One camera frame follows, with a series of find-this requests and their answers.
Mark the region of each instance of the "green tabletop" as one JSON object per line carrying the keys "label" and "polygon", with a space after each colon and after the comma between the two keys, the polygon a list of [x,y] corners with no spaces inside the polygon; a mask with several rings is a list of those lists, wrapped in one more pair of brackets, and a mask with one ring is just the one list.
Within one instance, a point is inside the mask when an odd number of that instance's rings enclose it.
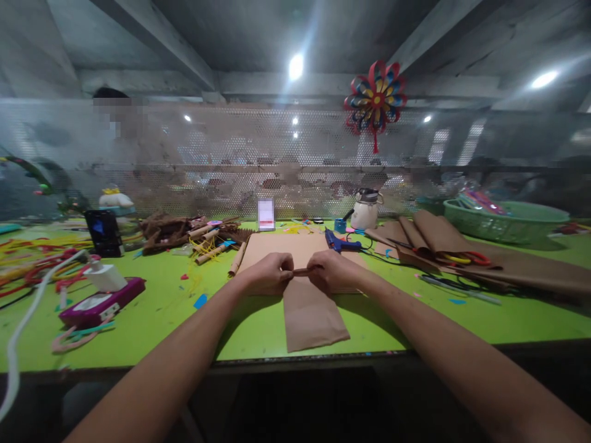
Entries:
{"label": "green tabletop", "polygon": [[[269,235],[296,235],[269,233]],[[10,234],[0,237],[7,239]],[[33,239],[56,235],[42,233],[39,228],[22,231],[14,237]],[[369,245],[365,237],[354,235]],[[591,268],[591,236],[561,237],[549,241],[554,250],[524,250],[555,260],[567,261]],[[23,372],[52,371],[67,365],[70,370],[133,366],[164,337],[195,312],[193,304],[201,294],[213,296],[227,281],[227,272],[236,252],[219,255],[199,267],[187,257],[163,252],[134,259],[133,252],[125,257],[107,259],[126,277],[147,280],[146,291],[125,307],[116,317],[113,330],[100,333],[90,343],[66,354],[51,353],[51,341],[62,330],[55,308],[59,296],[54,285],[48,287],[42,302],[27,325],[18,344],[18,359]],[[382,263],[364,257],[369,269],[419,300],[447,315],[492,344],[529,343],[536,341],[572,340],[591,337],[588,317],[570,309],[559,308],[538,300],[498,296],[503,305],[462,298],[461,294],[431,286],[418,278],[414,269]],[[188,274],[189,280],[181,280]],[[82,281],[71,287],[69,298],[78,302],[95,292]],[[20,295],[0,299],[3,305]],[[450,298],[465,300],[454,304]],[[364,295],[346,294],[334,297],[351,340],[295,353],[287,353],[283,301],[280,297],[250,297],[236,310],[219,345],[218,361],[266,359],[312,355],[375,353],[400,351],[408,343],[390,318]],[[0,347],[6,348],[12,332],[31,305],[28,298],[0,311]],[[202,337],[195,337],[199,346]],[[0,372],[6,372],[4,351],[0,354]]]}

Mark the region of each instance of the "hand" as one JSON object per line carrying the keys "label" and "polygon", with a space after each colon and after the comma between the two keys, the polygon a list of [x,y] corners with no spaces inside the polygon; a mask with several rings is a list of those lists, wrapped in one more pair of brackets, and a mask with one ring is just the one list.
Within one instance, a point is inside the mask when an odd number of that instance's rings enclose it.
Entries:
{"label": "hand", "polygon": [[272,252],[243,273],[249,293],[282,294],[293,278],[294,258],[290,253]]}
{"label": "hand", "polygon": [[334,289],[356,287],[364,271],[361,266],[332,249],[312,255],[307,268],[311,270],[308,276],[310,281],[326,294]]}

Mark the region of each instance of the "purple power strip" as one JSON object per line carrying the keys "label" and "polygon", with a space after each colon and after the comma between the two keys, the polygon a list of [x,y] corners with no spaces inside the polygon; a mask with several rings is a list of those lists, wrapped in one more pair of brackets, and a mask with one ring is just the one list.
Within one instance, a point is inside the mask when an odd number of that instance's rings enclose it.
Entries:
{"label": "purple power strip", "polygon": [[127,279],[127,286],[117,292],[97,292],[60,313],[66,326],[86,329],[100,325],[111,315],[121,311],[130,301],[146,289],[139,277]]}

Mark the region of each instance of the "blue cup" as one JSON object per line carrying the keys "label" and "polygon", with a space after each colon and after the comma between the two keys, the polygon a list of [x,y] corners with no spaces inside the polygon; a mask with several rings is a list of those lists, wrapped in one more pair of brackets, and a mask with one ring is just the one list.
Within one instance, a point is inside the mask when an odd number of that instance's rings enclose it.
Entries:
{"label": "blue cup", "polygon": [[347,229],[347,222],[342,218],[335,218],[334,219],[334,230],[337,231],[339,234],[344,234]]}

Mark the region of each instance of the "white charger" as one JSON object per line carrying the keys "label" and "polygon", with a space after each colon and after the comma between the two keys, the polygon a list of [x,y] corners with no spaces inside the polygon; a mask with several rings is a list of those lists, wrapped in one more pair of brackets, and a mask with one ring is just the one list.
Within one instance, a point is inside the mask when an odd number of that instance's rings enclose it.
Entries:
{"label": "white charger", "polygon": [[95,285],[99,292],[117,292],[127,286],[127,280],[119,274],[115,265],[103,265],[98,260],[90,263],[84,276]]}

